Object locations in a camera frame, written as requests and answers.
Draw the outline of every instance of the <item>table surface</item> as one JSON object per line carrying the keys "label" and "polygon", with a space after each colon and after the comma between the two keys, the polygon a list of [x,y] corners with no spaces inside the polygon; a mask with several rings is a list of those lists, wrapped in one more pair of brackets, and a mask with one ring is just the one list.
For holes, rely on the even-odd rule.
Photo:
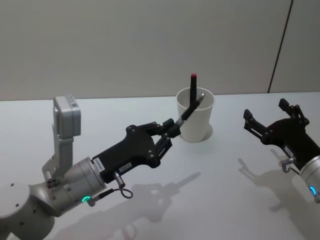
{"label": "table surface", "polygon": [[[287,118],[280,98],[301,106],[310,120],[306,131],[320,144],[320,92],[217,95],[209,139],[173,139],[160,167],[139,166],[123,176],[132,199],[114,193],[94,208],[81,204],[56,218],[46,239],[318,240],[320,206],[302,179],[278,167],[279,148],[244,130],[247,108],[266,126]],[[77,102],[82,134],[74,138],[75,163],[121,141],[131,124],[178,116],[175,97]],[[44,180],[41,167],[53,154],[52,107],[50,100],[0,102],[1,186]]]}

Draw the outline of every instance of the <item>label sticker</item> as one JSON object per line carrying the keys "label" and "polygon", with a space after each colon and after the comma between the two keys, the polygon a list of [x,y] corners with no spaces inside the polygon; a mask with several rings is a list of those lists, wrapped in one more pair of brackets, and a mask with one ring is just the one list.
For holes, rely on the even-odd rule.
{"label": "label sticker", "polygon": [[101,173],[103,170],[105,170],[105,167],[103,166],[102,162],[100,161],[100,159],[98,157],[93,159],[93,163],[96,166],[96,168],[98,169],[99,173]]}
{"label": "label sticker", "polygon": [[290,155],[291,158],[294,156],[292,151],[290,151],[290,149],[287,146],[284,147],[284,150]]}
{"label": "label sticker", "polygon": [[132,164],[131,164],[131,162],[129,162],[129,163],[127,163],[126,165],[120,167],[120,168],[119,168],[119,172],[120,172],[120,173],[123,173],[125,170],[128,170],[128,169],[131,168],[131,167],[132,167]]}
{"label": "label sticker", "polygon": [[76,102],[76,100],[74,99],[73,96],[65,96],[66,97],[66,100],[68,101],[69,105],[71,106],[71,108],[77,108],[78,107],[78,104]]}

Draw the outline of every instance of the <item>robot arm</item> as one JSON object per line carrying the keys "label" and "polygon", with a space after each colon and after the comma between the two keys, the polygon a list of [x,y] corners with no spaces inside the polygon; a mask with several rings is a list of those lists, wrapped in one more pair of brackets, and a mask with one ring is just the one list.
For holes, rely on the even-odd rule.
{"label": "robot arm", "polygon": [[[181,125],[204,98],[202,94],[182,116],[163,125],[156,122],[130,125],[126,137],[92,159],[86,157],[73,164],[72,144],[81,134],[81,114],[72,96],[54,98],[54,155],[42,167],[45,181],[36,185],[13,182],[0,189],[6,198],[0,204],[0,240],[13,233],[21,240],[42,240],[60,217],[81,203],[91,207],[105,196],[120,191],[125,198],[133,193],[125,189],[122,175],[139,165],[156,168],[172,146],[171,139],[180,135]],[[154,143],[152,136],[161,136]],[[116,180],[118,189],[106,188]]]}
{"label": "robot arm", "polygon": [[294,164],[297,172],[309,187],[315,201],[320,200],[320,147],[307,135],[306,126],[309,120],[303,115],[299,105],[289,105],[282,98],[279,107],[290,118],[278,120],[268,127],[256,121],[252,113],[246,109],[244,129],[255,135],[264,145],[275,145],[283,150],[288,159],[279,163],[284,172],[287,165]]}

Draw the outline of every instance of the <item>green led light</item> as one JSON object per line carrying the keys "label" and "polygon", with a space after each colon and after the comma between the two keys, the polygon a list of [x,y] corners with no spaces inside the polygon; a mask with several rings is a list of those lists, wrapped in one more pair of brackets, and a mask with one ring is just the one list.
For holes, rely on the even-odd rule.
{"label": "green led light", "polygon": [[86,201],[88,201],[91,197],[90,196],[85,196],[84,198],[82,198],[82,202],[85,203]]}

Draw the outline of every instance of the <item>black pen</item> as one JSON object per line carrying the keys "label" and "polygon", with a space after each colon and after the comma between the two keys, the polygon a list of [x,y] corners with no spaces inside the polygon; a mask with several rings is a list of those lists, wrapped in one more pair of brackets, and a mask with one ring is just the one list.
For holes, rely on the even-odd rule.
{"label": "black pen", "polygon": [[192,73],[190,78],[190,105],[197,99],[197,74]]}
{"label": "black pen", "polygon": [[202,93],[198,99],[196,99],[190,106],[184,111],[181,117],[175,122],[179,127],[191,116],[191,114],[199,107],[200,103],[205,98],[205,94]]}

